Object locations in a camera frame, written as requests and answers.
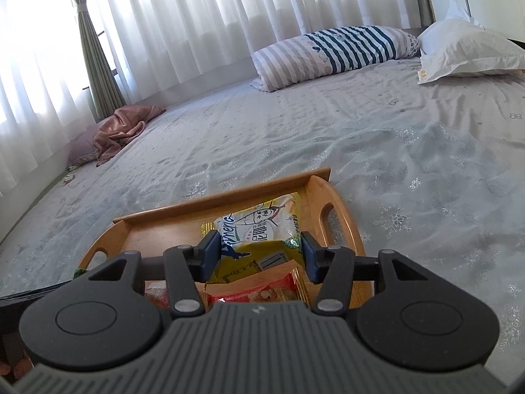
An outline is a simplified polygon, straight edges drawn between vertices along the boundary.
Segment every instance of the bed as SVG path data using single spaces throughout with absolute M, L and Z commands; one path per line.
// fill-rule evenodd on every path
M 55 186 L 0 246 L 0 296 L 69 280 L 113 218 L 322 166 L 369 255 L 396 249 L 489 304 L 488 368 L 525 368 L 525 80 L 417 85 L 417 58 L 170 107 L 109 163 Z M 338 228 L 334 224 L 339 240 Z

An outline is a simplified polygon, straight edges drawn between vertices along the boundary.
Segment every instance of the pink towel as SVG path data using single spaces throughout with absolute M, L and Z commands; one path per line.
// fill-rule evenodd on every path
M 155 117 L 166 108 L 159 106 L 128 105 L 115 111 L 99 127 L 93 137 L 93 144 L 98 152 L 97 166 L 106 163 L 140 135 Z

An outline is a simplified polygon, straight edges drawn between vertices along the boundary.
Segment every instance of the gray textured surface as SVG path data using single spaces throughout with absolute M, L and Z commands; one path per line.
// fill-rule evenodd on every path
M 0 246 L 0 295 L 70 279 L 117 216 L 331 166 L 369 255 L 398 250 L 494 309 L 488 367 L 510 383 L 525 368 L 525 82 L 420 86 L 419 66 L 389 61 L 275 93 L 243 83 L 171 108 L 25 216 Z
M 93 375 L 37 366 L 15 388 L 24 394 L 497 394 L 481 366 L 419 374 L 380 361 L 346 322 L 319 317 L 298 301 L 216 304 L 175 320 L 148 353 Z

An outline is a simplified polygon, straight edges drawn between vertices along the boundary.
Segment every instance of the curtain tieback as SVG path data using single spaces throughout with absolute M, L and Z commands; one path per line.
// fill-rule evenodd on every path
M 88 5 L 86 3 L 77 4 L 77 13 L 87 12 Z

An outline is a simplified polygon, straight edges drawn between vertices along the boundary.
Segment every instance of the circular cover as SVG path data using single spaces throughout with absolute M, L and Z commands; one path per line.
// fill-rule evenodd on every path
M 397 366 L 446 372 L 485 363 L 499 324 L 488 306 L 453 285 L 401 281 L 359 309 L 356 331 Z
M 161 334 L 161 318 L 151 302 L 118 282 L 71 283 L 31 304 L 19 333 L 39 362 L 95 371 L 140 356 Z

